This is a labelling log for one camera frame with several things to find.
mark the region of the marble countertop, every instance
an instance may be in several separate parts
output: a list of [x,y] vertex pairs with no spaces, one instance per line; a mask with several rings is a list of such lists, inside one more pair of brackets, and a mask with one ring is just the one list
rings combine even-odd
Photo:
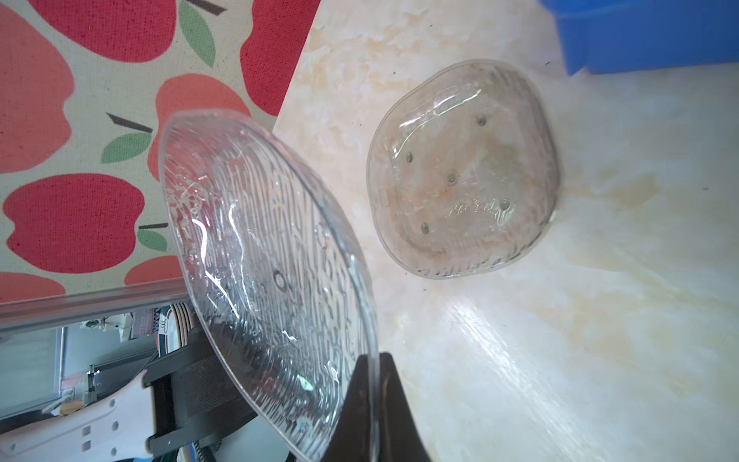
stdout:
[[[471,58],[538,87],[563,194],[519,262],[423,279],[375,232],[367,152]],[[568,78],[535,0],[322,0],[274,132],[353,224],[433,460],[739,459],[739,65]]]

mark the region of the clear glass dish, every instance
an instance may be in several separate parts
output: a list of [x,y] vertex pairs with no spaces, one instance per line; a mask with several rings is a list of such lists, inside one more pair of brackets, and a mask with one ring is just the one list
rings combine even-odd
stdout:
[[542,236],[559,195],[536,90],[499,61],[465,61],[385,115],[367,158],[372,216],[390,256],[433,279],[492,271]]
[[367,355],[375,460],[371,281],[323,182],[270,132],[226,110],[173,116],[160,172],[190,296],[244,397],[296,455],[318,461]]

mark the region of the stacked plates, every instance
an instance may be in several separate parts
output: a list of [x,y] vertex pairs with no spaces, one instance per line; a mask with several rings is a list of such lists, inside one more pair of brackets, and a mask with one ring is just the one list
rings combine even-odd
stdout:
[[174,303],[163,308],[159,318],[157,349],[164,356],[187,345],[188,332],[196,325],[196,319],[187,303]]

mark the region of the red apple print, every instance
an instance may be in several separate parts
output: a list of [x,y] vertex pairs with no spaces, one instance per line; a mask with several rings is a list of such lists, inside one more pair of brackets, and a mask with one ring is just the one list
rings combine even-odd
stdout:
[[102,174],[48,177],[16,189],[3,212],[16,229],[7,247],[53,273],[92,273],[116,266],[136,247],[143,194]]
[[0,4],[0,173],[28,170],[69,140],[72,71],[48,40]]
[[[232,109],[250,115],[244,101],[228,85],[201,74],[184,74],[170,78],[157,93],[157,116],[160,129],[173,112],[185,109]],[[149,171],[159,181],[159,135],[149,149]]]
[[0,273],[0,303],[43,299],[65,293],[64,286],[45,277],[23,273]]
[[29,0],[51,27],[116,61],[143,63],[172,43],[175,0]]
[[123,283],[133,285],[182,276],[183,272],[180,270],[180,262],[177,261],[177,257],[157,257],[131,268]]
[[277,115],[293,78],[320,0],[254,0],[254,27],[241,47],[241,72],[251,100]]

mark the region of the green leaf print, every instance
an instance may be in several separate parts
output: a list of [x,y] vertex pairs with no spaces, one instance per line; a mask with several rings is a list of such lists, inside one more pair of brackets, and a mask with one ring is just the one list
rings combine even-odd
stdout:
[[167,240],[157,232],[149,231],[148,229],[140,229],[136,233],[136,237],[138,237],[139,242],[141,242],[142,245],[150,249],[159,252],[167,251]]
[[136,157],[149,147],[149,133],[129,133],[115,138],[103,149],[102,163],[122,162]]
[[216,44],[211,29],[200,13],[186,0],[180,2],[180,29],[202,62],[213,67],[216,61]]

